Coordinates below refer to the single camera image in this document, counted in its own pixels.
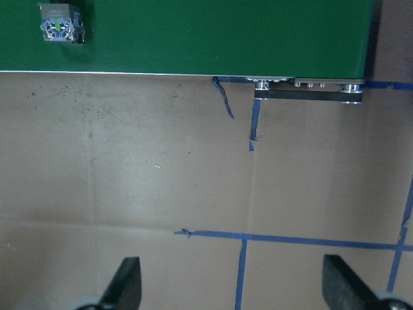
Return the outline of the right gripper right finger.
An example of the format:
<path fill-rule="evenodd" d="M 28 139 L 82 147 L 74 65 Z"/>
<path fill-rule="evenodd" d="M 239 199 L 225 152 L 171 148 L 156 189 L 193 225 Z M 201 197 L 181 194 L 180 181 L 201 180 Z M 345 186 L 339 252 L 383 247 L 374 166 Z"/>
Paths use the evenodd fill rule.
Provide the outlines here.
<path fill-rule="evenodd" d="M 323 258 L 322 294 L 329 309 L 373 309 L 380 299 L 364 281 L 335 254 Z"/>

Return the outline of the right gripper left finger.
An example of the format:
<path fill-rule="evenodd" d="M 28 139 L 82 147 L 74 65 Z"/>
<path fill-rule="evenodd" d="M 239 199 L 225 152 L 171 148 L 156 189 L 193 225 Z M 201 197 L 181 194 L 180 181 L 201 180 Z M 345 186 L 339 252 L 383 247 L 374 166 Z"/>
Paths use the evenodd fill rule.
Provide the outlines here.
<path fill-rule="evenodd" d="M 142 299 L 139 257 L 124 258 L 97 303 L 98 309 L 139 309 Z"/>

